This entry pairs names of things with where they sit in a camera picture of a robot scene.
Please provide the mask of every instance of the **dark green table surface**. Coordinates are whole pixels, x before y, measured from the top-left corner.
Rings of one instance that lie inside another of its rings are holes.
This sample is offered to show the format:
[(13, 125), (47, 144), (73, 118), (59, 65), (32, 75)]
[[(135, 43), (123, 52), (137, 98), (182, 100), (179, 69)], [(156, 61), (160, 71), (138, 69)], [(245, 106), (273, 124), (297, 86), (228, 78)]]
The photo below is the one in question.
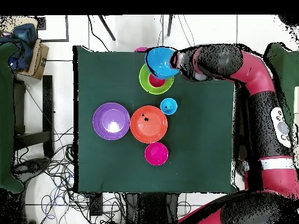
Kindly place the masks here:
[(299, 86), (299, 52), (290, 52), (280, 43), (273, 43), (265, 55), (272, 66), (271, 69), (277, 73), (276, 90), (286, 123), (292, 130), (294, 122), (294, 91), (295, 87)]
[[(89, 52), (78, 49), (80, 192), (222, 192), (231, 193), (232, 83), (196, 83), (175, 76), (164, 94), (147, 93), (139, 83), (145, 53)], [(107, 141), (92, 127), (96, 109), (107, 102), (123, 105), (130, 116), (146, 105), (159, 107), (166, 97), (178, 103), (167, 116), (160, 140), (169, 149), (162, 166), (144, 159), (147, 144), (131, 131)]]

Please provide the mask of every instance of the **blue bowl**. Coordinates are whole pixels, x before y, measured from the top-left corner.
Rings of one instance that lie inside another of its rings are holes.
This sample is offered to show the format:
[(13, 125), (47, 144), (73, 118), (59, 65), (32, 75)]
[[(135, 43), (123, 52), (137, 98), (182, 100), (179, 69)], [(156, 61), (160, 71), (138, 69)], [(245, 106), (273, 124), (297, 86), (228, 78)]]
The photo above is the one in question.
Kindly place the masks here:
[(164, 114), (171, 115), (178, 109), (178, 104), (173, 98), (165, 98), (161, 102), (160, 109)]
[(169, 47), (155, 47), (147, 52), (145, 63), (154, 77), (167, 79), (179, 73), (178, 69), (173, 69), (170, 65), (174, 52), (175, 50)]

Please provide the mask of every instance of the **chair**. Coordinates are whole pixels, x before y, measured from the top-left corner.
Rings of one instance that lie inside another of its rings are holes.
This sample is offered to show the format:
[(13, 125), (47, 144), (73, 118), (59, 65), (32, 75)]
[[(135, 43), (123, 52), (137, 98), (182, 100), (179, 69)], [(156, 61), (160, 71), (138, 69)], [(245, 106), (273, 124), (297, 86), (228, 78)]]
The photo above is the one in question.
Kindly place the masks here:
[[(102, 15), (99, 15), (98, 17), (99, 17), (100, 21), (103, 23), (103, 25), (104, 25), (105, 29), (107, 30), (107, 32), (109, 33), (111, 39), (113, 41), (116, 41), (115, 36), (113, 35), (113, 33), (111, 32), (111, 30), (109, 29), (107, 23), (104, 20), (104, 17)], [(167, 29), (167, 36), (168, 37), (171, 35), (172, 18), (173, 18), (173, 15), (169, 15), (168, 29)]]

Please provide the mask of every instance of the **green tablecloth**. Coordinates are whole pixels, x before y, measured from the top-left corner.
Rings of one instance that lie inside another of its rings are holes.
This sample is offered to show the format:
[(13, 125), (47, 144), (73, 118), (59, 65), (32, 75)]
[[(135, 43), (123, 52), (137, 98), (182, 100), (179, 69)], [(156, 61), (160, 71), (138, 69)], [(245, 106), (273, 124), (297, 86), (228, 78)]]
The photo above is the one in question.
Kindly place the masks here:
[(286, 50), (280, 43), (268, 46), (265, 57), (274, 72), (276, 91), (286, 119), (293, 128), (294, 91), (299, 86), (299, 52)]
[[(147, 93), (139, 83), (145, 53), (89, 52), (78, 49), (79, 186), (80, 192), (222, 192), (231, 193), (232, 103), (230, 82), (191, 82), (175, 76), (164, 94)], [(144, 159), (146, 144), (130, 130), (107, 141), (92, 127), (96, 109), (122, 104), (130, 116), (146, 105), (159, 107), (166, 97), (178, 103), (167, 116), (168, 130), (160, 140), (169, 149), (162, 166)]]
[(24, 186), (12, 175), (15, 116), (13, 73), (8, 66), (9, 58), (16, 51), (18, 48), (13, 43), (0, 45), (0, 188), (20, 193)]

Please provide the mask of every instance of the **lime green bowl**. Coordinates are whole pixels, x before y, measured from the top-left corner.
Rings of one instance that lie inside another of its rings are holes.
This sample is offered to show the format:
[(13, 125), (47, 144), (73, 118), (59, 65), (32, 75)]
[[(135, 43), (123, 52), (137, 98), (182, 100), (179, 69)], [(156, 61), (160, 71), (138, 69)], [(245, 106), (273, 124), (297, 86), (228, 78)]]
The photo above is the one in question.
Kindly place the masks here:
[(153, 87), (149, 81), (151, 73), (147, 68), (147, 65), (144, 64), (139, 73), (139, 81), (143, 89), (151, 93), (153, 95), (160, 95), (161, 93), (165, 93), (168, 89), (170, 89), (173, 84), (174, 77), (167, 78), (165, 83), (161, 87)]

